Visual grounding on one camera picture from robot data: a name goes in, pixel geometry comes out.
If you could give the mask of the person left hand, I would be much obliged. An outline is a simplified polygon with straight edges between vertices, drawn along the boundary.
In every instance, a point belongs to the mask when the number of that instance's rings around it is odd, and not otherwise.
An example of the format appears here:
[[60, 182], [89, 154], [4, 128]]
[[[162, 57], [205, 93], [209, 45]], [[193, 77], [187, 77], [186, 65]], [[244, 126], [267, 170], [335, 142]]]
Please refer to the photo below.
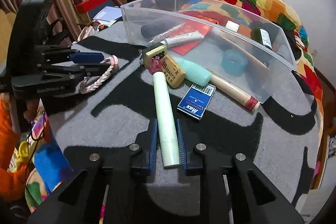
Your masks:
[[31, 122], [35, 119], [38, 112], [38, 107], [39, 107], [39, 99], [27, 100], [26, 102], [27, 109], [23, 113], [23, 116], [28, 122]]

